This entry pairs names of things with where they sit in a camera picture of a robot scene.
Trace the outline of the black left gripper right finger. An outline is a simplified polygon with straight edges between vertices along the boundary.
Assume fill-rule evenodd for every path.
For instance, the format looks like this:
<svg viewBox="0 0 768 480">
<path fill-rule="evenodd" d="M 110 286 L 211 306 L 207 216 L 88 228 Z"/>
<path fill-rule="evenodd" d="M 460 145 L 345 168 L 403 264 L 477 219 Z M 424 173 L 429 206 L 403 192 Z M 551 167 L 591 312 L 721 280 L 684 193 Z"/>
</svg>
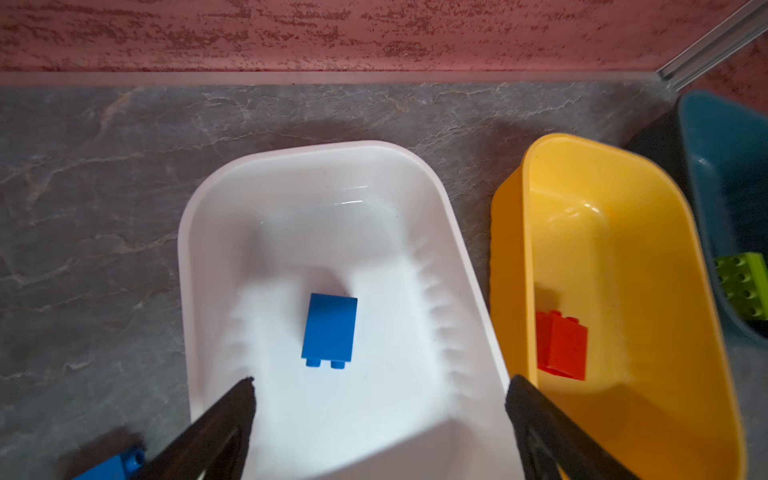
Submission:
<svg viewBox="0 0 768 480">
<path fill-rule="evenodd" d="M 527 479 L 637 478 L 525 377 L 511 379 L 505 410 Z"/>
</svg>

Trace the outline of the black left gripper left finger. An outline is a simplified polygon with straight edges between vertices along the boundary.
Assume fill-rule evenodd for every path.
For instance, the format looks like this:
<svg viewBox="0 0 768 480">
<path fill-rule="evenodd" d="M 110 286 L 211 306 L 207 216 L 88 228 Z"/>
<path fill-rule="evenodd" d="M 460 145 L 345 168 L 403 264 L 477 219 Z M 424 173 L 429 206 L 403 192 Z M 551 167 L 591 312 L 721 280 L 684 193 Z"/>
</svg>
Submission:
<svg viewBox="0 0 768 480">
<path fill-rule="evenodd" d="M 233 479 L 242 477 L 256 413 L 253 379 L 237 382 L 137 479 Z"/>
</svg>

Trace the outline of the small red lego brick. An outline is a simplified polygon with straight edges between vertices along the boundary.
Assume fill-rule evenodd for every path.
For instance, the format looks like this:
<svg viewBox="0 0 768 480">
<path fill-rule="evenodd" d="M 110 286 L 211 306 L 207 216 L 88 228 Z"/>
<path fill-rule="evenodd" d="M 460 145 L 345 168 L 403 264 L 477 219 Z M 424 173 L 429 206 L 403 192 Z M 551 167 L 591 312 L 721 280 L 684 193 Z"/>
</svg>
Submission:
<svg viewBox="0 0 768 480">
<path fill-rule="evenodd" d="M 551 375 L 584 381 L 588 328 L 560 311 L 537 311 L 537 367 Z"/>
</svg>

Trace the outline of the blue lego brick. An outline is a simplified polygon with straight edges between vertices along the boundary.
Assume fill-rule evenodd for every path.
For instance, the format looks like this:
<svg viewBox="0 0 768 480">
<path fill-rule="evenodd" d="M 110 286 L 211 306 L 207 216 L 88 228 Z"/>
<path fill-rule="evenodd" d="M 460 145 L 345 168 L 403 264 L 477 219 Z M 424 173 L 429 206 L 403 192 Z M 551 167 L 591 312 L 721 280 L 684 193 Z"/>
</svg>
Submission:
<svg viewBox="0 0 768 480">
<path fill-rule="evenodd" d="M 328 361 L 332 369 L 344 369 L 352 360 L 358 299 L 312 293 L 302 347 L 310 368 Z"/>
<path fill-rule="evenodd" d="M 73 477 L 73 480 L 129 480 L 144 466 L 146 451 L 139 446 L 131 447 L 100 464 Z"/>
</svg>

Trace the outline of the green lego brick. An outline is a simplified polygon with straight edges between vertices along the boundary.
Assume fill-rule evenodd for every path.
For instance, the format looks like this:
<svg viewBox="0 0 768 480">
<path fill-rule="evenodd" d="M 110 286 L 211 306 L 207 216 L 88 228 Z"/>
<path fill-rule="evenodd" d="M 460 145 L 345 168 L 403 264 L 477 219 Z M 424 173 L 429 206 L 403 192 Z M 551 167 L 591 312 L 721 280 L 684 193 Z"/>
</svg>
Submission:
<svg viewBox="0 0 768 480">
<path fill-rule="evenodd" d="M 767 266 L 764 256 L 745 252 L 715 258 L 717 279 L 726 299 L 747 321 L 767 320 Z"/>
</svg>

